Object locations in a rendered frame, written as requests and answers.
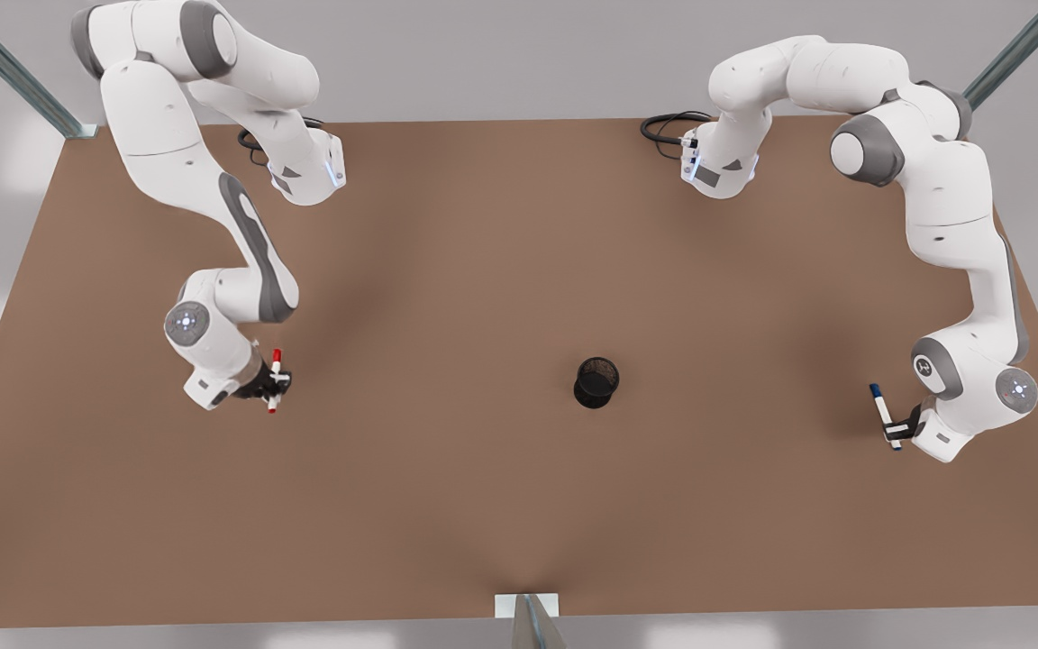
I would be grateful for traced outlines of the blue capped white marker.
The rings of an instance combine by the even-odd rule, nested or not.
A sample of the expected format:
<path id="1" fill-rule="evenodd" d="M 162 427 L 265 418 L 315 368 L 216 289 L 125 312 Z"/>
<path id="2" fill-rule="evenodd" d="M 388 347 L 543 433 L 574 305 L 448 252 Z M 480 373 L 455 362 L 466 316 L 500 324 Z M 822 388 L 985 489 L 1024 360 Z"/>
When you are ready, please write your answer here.
<path id="1" fill-rule="evenodd" d="M 887 411 L 887 403 L 883 398 L 878 383 L 870 383 L 869 385 L 870 394 L 872 394 L 873 401 L 876 402 L 876 408 L 879 412 L 879 416 L 882 424 L 883 438 L 887 441 L 894 451 L 901 451 L 902 443 L 901 440 L 895 439 L 894 435 L 897 434 L 897 429 L 902 431 L 907 430 L 906 423 L 898 424 L 894 420 L 891 420 L 891 415 Z"/>

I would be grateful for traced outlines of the black mesh pen cup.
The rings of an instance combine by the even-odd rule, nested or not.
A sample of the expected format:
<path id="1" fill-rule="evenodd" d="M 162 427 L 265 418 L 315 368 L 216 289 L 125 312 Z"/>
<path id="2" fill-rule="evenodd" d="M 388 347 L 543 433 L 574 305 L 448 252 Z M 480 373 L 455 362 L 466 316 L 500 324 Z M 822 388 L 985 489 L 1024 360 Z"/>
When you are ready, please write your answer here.
<path id="1" fill-rule="evenodd" d="M 581 362 L 574 382 L 574 398 L 588 409 L 601 409 L 608 403 L 619 385 L 618 369 L 603 357 Z"/>

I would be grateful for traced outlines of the silver frame post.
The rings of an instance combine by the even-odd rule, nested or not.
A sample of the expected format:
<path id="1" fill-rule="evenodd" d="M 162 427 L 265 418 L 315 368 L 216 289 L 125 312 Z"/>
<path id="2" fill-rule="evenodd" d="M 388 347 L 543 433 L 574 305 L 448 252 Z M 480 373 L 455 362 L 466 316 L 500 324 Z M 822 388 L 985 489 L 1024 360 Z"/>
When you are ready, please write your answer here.
<path id="1" fill-rule="evenodd" d="M 568 649 L 556 627 L 559 594 L 497 594 L 495 617 L 510 617 L 511 649 Z"/>
<path id="2" fill-rule="evenodd" d="M 0 78 L 67 140 L 95 137 L 98 126 L 79 121 L 0 42 Z"/>
<path id="3" fill-rule="evenodd" d="M 978 110 L 986 99 L 1020 67 L 1031 54 L 1038 50 L 1038 12 L 1026 22 L 1020 32 L 1010 40 L 998 56 L 969 82 L 963 92 L 972 111 Z"/>

